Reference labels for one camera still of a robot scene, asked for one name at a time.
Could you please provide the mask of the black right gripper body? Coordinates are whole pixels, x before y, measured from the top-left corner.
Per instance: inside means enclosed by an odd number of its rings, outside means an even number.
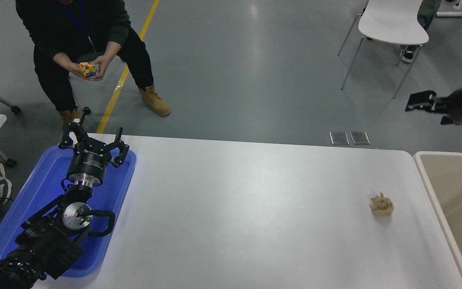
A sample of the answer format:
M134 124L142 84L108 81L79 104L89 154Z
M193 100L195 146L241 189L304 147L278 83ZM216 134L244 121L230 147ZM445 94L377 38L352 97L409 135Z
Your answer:
M445 110L440 121L442 126L451 124L462 126L462 88L455 90L447 97L436 97L435 106L436 110L439 108Z

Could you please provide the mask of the person's right hand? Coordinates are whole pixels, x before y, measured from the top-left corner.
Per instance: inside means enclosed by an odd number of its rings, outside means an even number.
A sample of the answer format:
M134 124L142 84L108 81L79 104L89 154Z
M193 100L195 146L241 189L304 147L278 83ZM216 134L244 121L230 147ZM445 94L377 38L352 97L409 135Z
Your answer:
M70 59L66 59L62 61L61 66L78 77L84 77L83 69L79 63L74 63Z

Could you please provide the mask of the person's left hand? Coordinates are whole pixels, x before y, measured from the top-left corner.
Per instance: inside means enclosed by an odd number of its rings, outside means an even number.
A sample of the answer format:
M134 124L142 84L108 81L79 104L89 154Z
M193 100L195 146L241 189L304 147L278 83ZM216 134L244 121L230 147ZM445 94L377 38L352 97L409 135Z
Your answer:
M93 77L88 77L89 81L101 81L104 79L105 72L110 64L110 62L113 60L114 56L111 55L101 55L97 57L95 60L90 61L89 63L92 65L98 65L98 71L97 74Z

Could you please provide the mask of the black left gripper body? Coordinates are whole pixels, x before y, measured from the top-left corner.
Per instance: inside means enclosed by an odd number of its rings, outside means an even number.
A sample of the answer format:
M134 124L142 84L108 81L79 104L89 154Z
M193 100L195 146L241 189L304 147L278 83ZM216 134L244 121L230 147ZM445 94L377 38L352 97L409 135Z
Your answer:
M73 157L66 178L71 182L80 180L82 175L90 176L94 182L103 182L111 153L108 150L73 148Z

